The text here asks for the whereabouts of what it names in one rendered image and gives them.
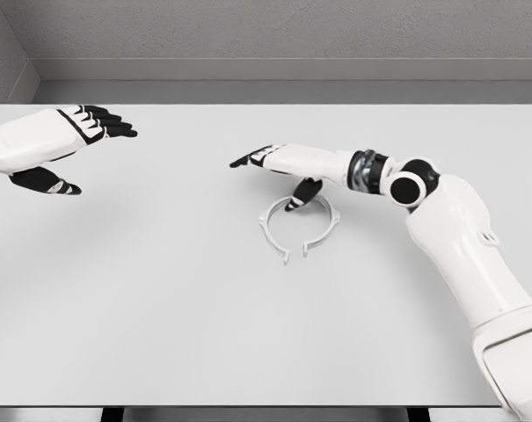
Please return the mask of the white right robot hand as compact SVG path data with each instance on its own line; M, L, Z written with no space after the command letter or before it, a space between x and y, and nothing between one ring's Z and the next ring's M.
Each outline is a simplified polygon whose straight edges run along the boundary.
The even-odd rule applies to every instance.
M285 206L285 211L291 212L308 204L322 189L324 179L343 186L350 157L349 153L342 151L330 152L293 143L267 145L238 158L230 163L230 168L253 164L302 178Z

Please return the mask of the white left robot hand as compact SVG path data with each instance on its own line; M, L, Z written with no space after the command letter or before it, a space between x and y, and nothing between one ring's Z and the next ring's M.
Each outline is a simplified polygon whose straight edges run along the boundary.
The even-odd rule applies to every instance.
M105 138L136 136L131 124L101 106L45 109L0 125L0 174L38 193L79 195L80 187L42 165Z

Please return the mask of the white PVC pipe clamp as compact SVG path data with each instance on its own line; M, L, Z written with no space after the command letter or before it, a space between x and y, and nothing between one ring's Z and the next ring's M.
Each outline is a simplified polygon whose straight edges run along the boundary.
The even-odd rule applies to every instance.
M274 238L269 229L269 222L273 214L275 214L280 208L285 207L289 203L290 197L281 197L277 201L273 202L269 208L262 212L259 216L259 226L262 228L263 234L269 246L278 253L283 259L283 265L287 266L290 258L290 250L279 244ZM324 196L320 195L313 199L319 203L327 212L329 217L329 224L326 230L319 236L314 237L303 243L302 255L307 258L311 249L320 246L335 230L336 226L341 221L341 213L335 208L332 203Z

